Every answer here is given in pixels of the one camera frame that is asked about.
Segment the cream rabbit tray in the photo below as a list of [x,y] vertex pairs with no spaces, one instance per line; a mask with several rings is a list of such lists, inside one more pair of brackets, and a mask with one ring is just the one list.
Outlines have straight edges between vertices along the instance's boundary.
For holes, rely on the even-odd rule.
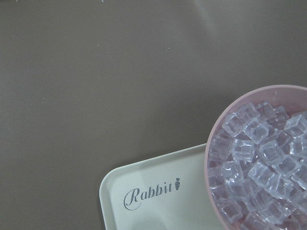
[[221,230],[204,179],[205,145],[122,166],[102,180],[108,230]]

